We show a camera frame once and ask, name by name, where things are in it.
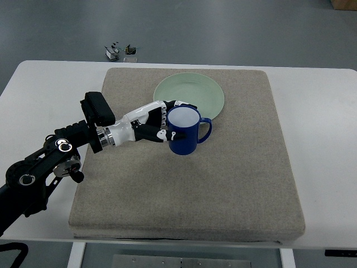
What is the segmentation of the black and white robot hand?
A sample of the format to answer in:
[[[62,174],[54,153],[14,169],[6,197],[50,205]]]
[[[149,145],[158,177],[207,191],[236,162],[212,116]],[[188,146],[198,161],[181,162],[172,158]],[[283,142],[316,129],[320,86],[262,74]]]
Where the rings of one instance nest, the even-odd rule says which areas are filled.
[[[127,141],[149,140],[153,142],[172,141],[175,133],[166,130],[167,114],[177,106],[191,106],[179,100],[156,100],[137,108],[111,126],[98,130],[97,134],[103,147],[119,146]]]

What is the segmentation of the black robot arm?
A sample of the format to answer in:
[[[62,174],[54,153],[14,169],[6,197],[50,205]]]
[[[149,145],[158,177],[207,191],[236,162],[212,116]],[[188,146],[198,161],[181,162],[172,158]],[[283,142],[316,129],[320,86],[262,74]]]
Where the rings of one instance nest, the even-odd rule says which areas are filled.
[[[6,183],[1,187],[1,232],[4,233],[21,215],[29,217],[46,210],[49,196],[62,178],[74,182],[84,179],[80,171],[78,148],[90,145],[97,153],[108,144],[97,127],[108,127],[115,116],[101,92],[87,92],[80,102],[85,119],[56,129],[46,137],[41,149],[6,171]]]

